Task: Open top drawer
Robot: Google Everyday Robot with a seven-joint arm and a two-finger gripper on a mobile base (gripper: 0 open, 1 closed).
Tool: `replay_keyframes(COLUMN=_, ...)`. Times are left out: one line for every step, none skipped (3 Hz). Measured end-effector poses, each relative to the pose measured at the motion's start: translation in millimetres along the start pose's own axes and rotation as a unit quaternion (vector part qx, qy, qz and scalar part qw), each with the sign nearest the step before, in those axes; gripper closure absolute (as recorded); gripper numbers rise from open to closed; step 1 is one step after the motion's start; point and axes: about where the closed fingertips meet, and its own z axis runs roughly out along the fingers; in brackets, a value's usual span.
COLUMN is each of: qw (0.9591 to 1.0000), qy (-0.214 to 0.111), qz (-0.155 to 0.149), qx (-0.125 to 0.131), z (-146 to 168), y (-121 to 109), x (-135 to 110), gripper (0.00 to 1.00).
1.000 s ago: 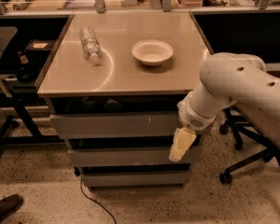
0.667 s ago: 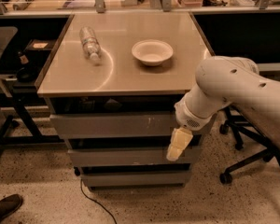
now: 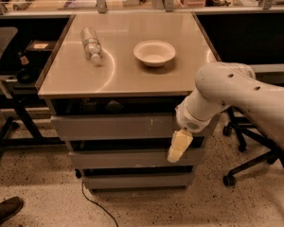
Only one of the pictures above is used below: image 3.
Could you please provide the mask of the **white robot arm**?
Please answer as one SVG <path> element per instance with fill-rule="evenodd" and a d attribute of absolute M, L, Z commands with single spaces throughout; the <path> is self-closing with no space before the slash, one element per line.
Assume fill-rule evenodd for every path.
<path fill-rule="evenodd" d="M 193 136 L 231 106 L 239 108 L 284 151 L 284 87 L 257 80 L 248 65 L 211 62 L 198 70 L 195 89 L 175 108 L 180 129 L 172 135 L 168 160 L 178 162 Z"/>

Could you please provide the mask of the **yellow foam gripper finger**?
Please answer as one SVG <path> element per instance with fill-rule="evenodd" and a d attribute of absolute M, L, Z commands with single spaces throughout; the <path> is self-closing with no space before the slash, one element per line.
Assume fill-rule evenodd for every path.
<path fill-rule="evenodd" d="M 191 144 L 192 140 L 193 136 L 189 131 L 175 131 L 171 138 L 171 145 L 168 152 L 168 161 L 171 163 L 178 162 Z"/>

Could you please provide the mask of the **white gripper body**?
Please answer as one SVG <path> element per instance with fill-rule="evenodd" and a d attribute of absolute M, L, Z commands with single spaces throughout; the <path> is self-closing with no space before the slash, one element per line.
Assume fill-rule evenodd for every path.
<path fill-rule="evenodd" d="M 198 133 L 202 131 L 209 123 L 210 120 L 198 120 L 192 116 L 183 104 L 175 108 L 176 122 L 178 126 L 191 133 Z"/>

